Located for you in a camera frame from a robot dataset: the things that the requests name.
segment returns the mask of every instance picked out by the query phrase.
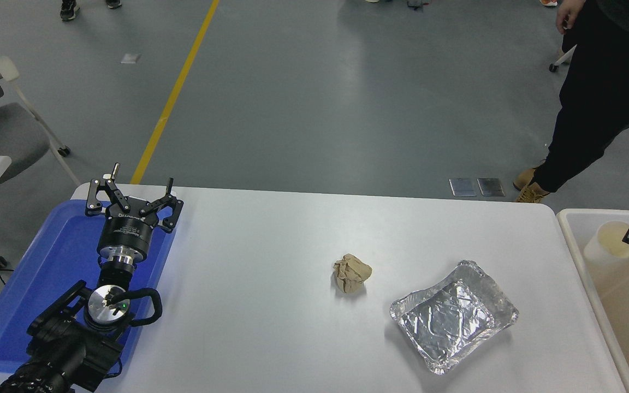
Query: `crumpled paper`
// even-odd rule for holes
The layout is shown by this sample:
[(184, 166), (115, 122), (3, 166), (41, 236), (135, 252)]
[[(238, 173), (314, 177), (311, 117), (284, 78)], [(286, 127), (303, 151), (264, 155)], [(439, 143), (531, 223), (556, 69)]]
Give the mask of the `crumpled paper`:
[(372, 267), (364, 264), (354, 255), (345, 254), (344, 257), (334, 264), (334, 274), (336, 284), (344, 293), (355, 293), (363, 281), (366, 281), (372, 274)]

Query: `foil container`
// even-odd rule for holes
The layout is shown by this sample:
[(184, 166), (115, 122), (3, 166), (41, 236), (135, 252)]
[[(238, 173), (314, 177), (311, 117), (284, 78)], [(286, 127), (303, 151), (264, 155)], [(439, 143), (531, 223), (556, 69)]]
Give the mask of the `foil container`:
[(390, 315), (427, 368), (442, 375), (516, 323), (519, 311), (474, 261), (461, 261), (439, 284), (392, 303)]

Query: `gray chair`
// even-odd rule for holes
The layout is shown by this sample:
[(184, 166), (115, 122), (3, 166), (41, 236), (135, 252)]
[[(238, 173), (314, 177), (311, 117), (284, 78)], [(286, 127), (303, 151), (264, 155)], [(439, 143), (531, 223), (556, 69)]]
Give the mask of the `gray chair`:
[[(7, 57), (0, 57), (0, 79), (10, 82), (27, 107), (24, 109), (17, 103), (0, 107), (0, 155), (11, 157), (11, 165), (0, 178), (0, 183), (17, 176), (50, 150), (72, 181), (79, 186), (81, 182), (62, 159), (69, 154), (69, 148), (62, 144), (24, 97), (14, 82), (18, 76), (13, 62)], [(0, 97), (2, 96), (3, 90), (0, 86)]]

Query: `white bin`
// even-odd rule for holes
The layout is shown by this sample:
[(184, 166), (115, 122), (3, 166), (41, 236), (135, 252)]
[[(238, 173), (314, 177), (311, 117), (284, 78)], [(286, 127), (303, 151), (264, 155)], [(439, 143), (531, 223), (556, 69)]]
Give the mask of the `white bin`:
[(629, 392), (629, 259), (619, 263), (585, 262), (583, 251), (608, 221), (629, 223), (629, 211), (565, 209), (557, 214), (569, 252), (594, 308), (622, 382)]

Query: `person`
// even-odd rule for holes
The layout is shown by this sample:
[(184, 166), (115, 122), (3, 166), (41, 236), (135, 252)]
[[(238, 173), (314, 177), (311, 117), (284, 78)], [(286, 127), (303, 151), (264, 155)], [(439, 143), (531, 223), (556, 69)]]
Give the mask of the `person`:
[[(120, 0), (105, 0), (105, 5), (108, 8), (115, 10), (115, 8), (123, 5)], [(62, 8), (60, 9), (60, 19), (63, 22), (69, 22), (70, 20), (74, 20), (77, 17), (77, 12), (79, 11), (79, 4), (77, 4), (77, 0), (62, 0)]]
[(544, 162), (514, 181), (516, 202), (539, 203), (604, 155), (629, 128), (629, 0), (564, 0), (557, 30), (576, 43)]

